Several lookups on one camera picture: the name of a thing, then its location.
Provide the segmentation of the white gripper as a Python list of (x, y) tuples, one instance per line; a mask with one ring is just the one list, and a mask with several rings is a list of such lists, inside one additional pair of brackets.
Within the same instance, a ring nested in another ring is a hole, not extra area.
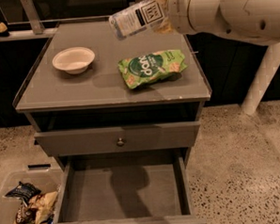
[(220, 10), (221, 0), (167, 0), (169, 20), (154, 28), (159, 34), (172, 33), (195, 35), (201, 32), (219, 34), (226, 30), (226, 21)]

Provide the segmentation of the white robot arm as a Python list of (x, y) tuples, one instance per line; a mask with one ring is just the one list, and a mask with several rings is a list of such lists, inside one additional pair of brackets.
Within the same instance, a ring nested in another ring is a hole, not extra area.
[(256, 112), (280, 67), (280, 0), (156, 0), (166, 19), (157, 29), (180, 34), (210, 33), (228, 40), (265, 45), (267, 51), (241, 104)]

